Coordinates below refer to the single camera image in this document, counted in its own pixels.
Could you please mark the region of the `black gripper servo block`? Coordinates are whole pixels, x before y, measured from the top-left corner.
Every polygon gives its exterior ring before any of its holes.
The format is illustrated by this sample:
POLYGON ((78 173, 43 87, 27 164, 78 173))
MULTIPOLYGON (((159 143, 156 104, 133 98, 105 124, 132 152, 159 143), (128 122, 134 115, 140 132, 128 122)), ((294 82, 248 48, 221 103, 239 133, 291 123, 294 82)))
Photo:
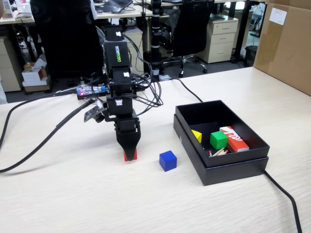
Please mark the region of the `black gripper servo block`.
POLYGON ((123 148, 124 160, 136 160, 137 145, 141 137, 139 118, 136 114, 118 115, 114 122, 117 142, 123 148))

